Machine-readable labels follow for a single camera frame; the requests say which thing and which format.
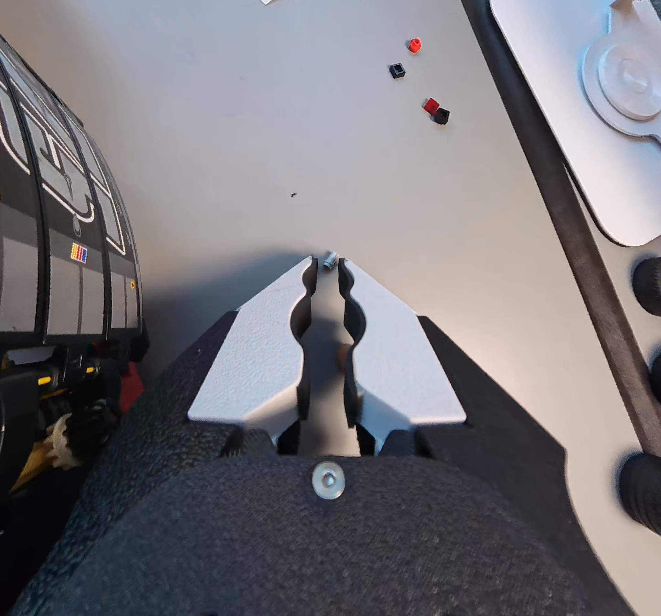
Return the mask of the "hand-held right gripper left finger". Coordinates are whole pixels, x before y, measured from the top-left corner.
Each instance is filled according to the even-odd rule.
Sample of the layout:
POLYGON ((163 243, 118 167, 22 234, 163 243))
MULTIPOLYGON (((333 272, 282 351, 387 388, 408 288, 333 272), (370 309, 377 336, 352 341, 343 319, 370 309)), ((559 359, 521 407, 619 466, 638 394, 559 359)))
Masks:
POLYGON ((187 417, 262 430, 273 443, 309 413, 301 340, 312 321, 317 258, 294 265, 236 310, 187 417))

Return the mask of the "blue white lego race car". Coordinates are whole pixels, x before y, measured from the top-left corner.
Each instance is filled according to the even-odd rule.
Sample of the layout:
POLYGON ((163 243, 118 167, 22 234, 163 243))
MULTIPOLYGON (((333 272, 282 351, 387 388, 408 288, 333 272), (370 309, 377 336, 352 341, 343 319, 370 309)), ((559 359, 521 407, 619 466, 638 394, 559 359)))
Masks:
POLYGON ((134 234, 82 121, 1 37, 1 506, 149 349, 134 234))

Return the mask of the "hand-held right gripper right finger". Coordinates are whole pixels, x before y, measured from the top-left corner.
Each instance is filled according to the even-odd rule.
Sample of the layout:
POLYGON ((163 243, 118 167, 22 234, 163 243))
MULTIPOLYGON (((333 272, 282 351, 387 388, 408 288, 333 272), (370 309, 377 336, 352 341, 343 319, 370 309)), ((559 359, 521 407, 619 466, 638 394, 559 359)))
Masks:
POLYGON ((338 261, 344 409, 359 452, 378 454, 392 433, 461 425, 467 414, 416 312, 347 258, 338 261))

